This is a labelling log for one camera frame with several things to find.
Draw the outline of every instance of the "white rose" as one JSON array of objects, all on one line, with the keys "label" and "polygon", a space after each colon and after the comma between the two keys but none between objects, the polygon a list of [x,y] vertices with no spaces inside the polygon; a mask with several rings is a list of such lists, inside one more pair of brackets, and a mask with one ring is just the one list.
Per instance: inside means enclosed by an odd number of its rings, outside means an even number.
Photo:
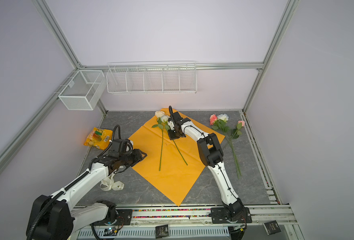
[{"label": "white rose", "polygon": [[220,114],[220,115],[217,116],[217,118],[221,119],[224,122],[227,122],[229,120],[229,117],[226,114]]},{"label": "white rose", "polygon": [[169,116],[168,115],[164,115],[160,118],[160,120],[163,122],[163,123],[167,123],[168,120],[169,120]]},{"label": "white rose", "polygon": [[155,112],[154,115],[156,118],[161,118],[162,116],[165,115],[165,112],[164,111],[157,111],[157,112]]}]

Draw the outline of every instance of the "white wire basket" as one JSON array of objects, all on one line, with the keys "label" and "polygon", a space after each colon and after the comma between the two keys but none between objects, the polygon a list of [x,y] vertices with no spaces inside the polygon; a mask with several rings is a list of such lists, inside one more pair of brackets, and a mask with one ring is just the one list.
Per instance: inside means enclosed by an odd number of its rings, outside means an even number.
[{"label": "white wire basket", "polygon": [[197,92],[195,62],[152,63],[156,64],[108,63],[107,91],[112,94]]},{"label": "white wire basket", "polygon": [[58,95],[69,110],[93,110],[106,81],[101,70],[78,70]]}]

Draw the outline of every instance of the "white label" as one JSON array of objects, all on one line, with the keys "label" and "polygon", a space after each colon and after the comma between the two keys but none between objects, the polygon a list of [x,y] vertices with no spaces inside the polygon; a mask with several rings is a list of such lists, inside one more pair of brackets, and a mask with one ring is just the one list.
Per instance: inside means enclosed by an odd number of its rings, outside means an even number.
[{"label": "white label", "polygon": [[73,85],[74,85],[74,80],[71,80],[71,81],[69,82],[69,87],[72,88]]}]

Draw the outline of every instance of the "white ribbon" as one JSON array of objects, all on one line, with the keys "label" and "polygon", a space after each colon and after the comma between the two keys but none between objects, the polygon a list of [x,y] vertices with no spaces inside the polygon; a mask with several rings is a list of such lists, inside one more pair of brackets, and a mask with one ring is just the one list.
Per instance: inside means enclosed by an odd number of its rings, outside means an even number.
[{"label": "white ribbon", "polygon": [[114,191],[118,191],[124,189],[125,184],[123,184],[123,182],[121,181],[114,182],[113,180],[114,175],[115,174],[112,173],[111,175],[101,180],[101,184],[100,184],[101,190],[109,191],[113,189]]}]

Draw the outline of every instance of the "white wall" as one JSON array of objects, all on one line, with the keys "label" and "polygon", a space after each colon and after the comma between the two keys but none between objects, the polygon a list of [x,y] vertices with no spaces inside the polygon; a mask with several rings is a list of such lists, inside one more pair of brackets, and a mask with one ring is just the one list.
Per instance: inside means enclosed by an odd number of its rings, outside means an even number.
[{"label": "white wall", "polygon": [[287,0],[47,0],[83,65],[263,61]]},{"label": "white wall", "polygon": [[30,0],[0,0],[0,152],[72,70]]},{"label": "white wall", "polygon": [[175,109],[241,109],[257,77],[256,69],[199,70],[197,93],[113,95],[101,99],[109,111]]},{"label": "white wall", "polygon": [[305,239],[354,239],[354,1],[300,2],[247,115]]},{"label": "white wall", "polygon": [[98,109],[70,111],[57,102],[0,175],[0,239],[26,239],[34,200],[76,177],[87,151],[83,142],[100,120]]}]

